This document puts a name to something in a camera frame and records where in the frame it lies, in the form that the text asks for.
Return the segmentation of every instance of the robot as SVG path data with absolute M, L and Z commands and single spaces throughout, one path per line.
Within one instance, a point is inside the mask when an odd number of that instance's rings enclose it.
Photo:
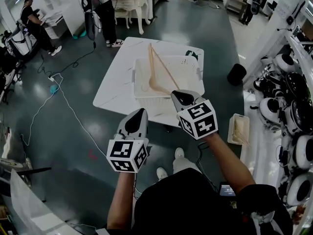
M 218 130 L 215 110 L 209 100 L 187 90 L 171 94 L 181 128 L 198 140 Z M 138 173 L 149 156 L 146 138 L 148 113 L 141 108 L 120 122 L 113 140 L 109 141 L 107 160 L 115 171 Z

